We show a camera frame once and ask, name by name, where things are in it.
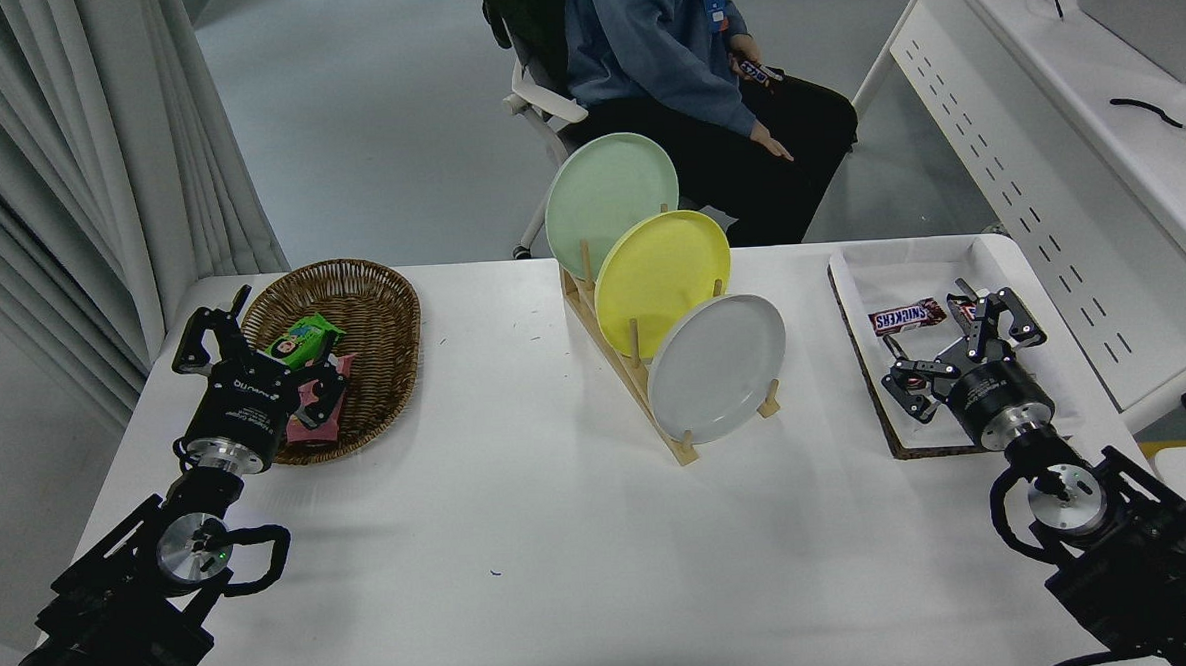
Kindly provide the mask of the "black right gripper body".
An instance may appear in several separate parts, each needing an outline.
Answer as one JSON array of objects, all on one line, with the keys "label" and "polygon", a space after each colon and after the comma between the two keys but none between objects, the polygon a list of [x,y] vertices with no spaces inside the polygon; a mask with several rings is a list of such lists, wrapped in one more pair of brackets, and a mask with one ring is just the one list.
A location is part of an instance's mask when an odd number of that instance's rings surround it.
[{"label": "black right gripper body", "polygon": [[1018,435],[1053,418],[1053,401],[1012,359],[986,361],[939,383],[942,403],[970,437]]}]

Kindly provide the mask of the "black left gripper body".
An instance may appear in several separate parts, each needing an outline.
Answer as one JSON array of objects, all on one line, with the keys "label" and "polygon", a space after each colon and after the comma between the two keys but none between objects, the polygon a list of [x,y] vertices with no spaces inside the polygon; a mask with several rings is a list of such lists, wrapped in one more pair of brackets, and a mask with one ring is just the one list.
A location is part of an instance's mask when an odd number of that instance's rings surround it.
[{"label": "black left gripper body", "polygon": [[215,363],[187,428],[189,459],[232,453],[235,467],[270,466],[300,401],[292,370],[264,356]]}]

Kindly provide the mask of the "person's right hand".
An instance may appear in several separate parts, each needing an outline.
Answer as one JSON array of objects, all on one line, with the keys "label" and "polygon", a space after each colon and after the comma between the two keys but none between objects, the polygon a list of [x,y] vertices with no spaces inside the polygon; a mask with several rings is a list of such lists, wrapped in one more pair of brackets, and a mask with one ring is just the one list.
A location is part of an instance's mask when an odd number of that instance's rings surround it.
[{"label": "person's right hand", "polygon": [[773,134],[771,134],[767,126],[763,124],[761,121],[754,121],[752,129],[750,129],[750,139],[751,142],[759,145],[759,147],[763,147],[765,151],[771,153],[772,156],[782,158],[782,160],[791,161],[791,164],[793,164],[795,156],[791,155],[791,152],[788,151],[785,145],[782,145],[782,142],[778,141]]}]

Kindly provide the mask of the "person's left hand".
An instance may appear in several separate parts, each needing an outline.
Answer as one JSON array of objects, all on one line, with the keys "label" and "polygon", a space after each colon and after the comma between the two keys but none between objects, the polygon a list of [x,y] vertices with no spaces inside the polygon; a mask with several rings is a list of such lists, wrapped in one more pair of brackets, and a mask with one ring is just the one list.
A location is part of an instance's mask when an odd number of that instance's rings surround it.
[{"label": "person's left hand", "polygon": [[755,38],[745,33],[728,37],[729,65],[742,81],[755,81],[760,73],[761,52]]}]

